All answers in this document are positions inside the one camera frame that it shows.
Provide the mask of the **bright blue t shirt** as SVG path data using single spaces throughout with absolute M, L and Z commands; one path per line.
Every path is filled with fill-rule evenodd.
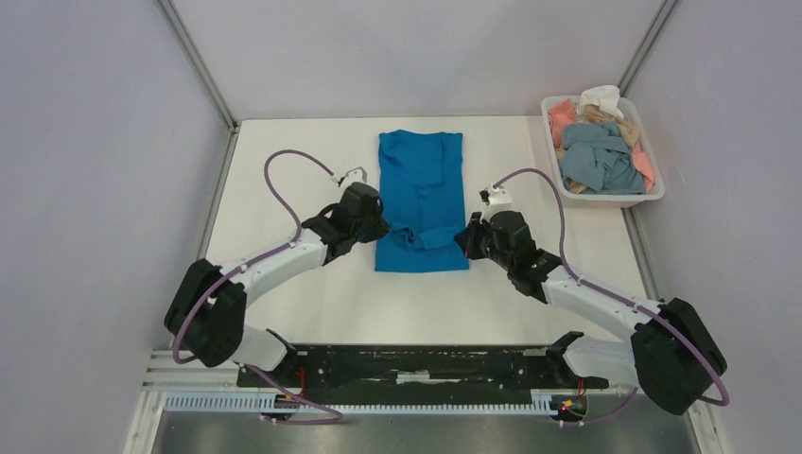
M 462 145 L 460 132 L 378 135 L 379 194 L 390 232 L 376 243 L 376 271 L 469 268 L 455 242 L 466 225 Z

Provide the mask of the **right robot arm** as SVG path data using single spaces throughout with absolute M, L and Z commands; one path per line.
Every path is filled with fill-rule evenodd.
M 569 332 L 556 341 L 546 371 L 559 386 L 580 377 L 603 378 L 638 388 L 660 409 L 681 415 L 727 371 L 724 355 L 690 303 L 638 299 L 581 279 L 561 257 L 537 247 L 518 212 L 502 211 L 489 220 L 475 212 L 455 241 L 467 259 L 489 259 L 504 269 L 519 293 L 615 336 L 596 340 Z

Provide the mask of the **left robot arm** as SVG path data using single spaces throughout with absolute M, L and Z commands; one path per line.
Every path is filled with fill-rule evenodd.
M 278 334 L 246 325 L 247 308 L 286 281 L 323 267 L 389 232 L 376 189 L 351 183 L 338 202 L 302 222 L 298 234 L 224 265 L 192 263 L 166 312 L 164 326 L 175 344 L 214 368 L 230 360 L 260 369 L 274 386 L 297 372 L 294 348 Z

